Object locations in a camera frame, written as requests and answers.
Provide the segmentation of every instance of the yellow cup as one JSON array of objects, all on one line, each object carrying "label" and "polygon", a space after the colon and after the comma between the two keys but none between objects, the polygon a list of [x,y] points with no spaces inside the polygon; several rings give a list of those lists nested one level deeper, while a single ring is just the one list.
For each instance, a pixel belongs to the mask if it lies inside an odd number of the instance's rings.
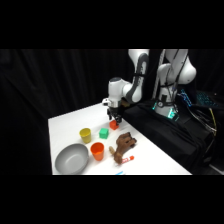
[{"label": "yellow cup", "polygon": [[88,144],[91,142],[91,130],[89,128],[84,128],[79,132],[84,143]]}]

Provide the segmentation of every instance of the green light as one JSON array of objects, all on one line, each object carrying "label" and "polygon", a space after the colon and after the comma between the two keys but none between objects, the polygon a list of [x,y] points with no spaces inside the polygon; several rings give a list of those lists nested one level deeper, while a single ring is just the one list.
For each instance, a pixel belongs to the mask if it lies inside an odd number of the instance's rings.
[{"label": "green light", "polygon": [[173,119],[175,116],[175,112],[173,111],[173,108],[170,109],[170,113],[168,115],[168,118]]},{"label": "green light", "polygon": [[155,103],[154,107],[152,108],[153,110],[155,110],[155,108],[156,108],[156,104],[157,104],[157,103]]}]

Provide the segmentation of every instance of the small block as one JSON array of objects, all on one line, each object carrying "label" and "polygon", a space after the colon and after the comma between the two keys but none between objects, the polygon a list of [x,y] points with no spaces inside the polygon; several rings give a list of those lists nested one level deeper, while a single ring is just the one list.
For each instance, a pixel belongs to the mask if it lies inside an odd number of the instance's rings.
[{"label": "small block", "polygon": [[102,128],[100,130],[100,138],[107,139],[108,138],[108,135],[109,135],[109,130],[108,129]]},{"label": "small block", "polygon": [[119,128],[119,125],[117,125],[117,122],[115,120],[110,122],[110,128],[113,130],[116,130]]}]

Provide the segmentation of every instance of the white tabletop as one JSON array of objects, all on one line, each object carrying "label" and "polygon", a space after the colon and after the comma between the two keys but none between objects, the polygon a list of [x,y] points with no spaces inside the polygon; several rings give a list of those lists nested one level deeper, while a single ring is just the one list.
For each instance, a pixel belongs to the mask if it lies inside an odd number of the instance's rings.
[{"label": "white tabletop", "polygon": [[[79,131],[83,128],[90,128],[92,132],[92,141],[86,144],[89,162],[81,173],[83,175],[115,175],[120,171],[124,171],[126,175],[191,175],[124,119],[117,130],[110,129],[107,107],[103,107],[102,104],[49,119],[48,123],[54,175],[60,175],[55,168],[57,155],[69,145],[84,144],[79,136]],[[99,138],[101,128],[109,129],[107,140]],[[112,146],[116,150],[117,138],[127,132],[138,142],[123,158],[134,156],[135,159],[116,167],[109,147]],[[96,161],[90,152],[90,147],[96,142],[101,142],[105,146],[104,159],[100,162]]]}]

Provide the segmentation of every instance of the plastic cup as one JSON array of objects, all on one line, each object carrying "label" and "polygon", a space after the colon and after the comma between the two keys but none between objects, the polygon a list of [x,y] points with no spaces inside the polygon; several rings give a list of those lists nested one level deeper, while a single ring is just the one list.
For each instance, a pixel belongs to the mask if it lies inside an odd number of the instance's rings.
[{"label": "plastic cup", "polygon": [[82,129],[79,134],[85,144],[91,142],[91,130],[89,128]]},{"label": "plastic cup", "polygon": [[92,152],[95,160],[101,161],[104,157],[104,145],[97,142],[91,146],[90,151]]}]

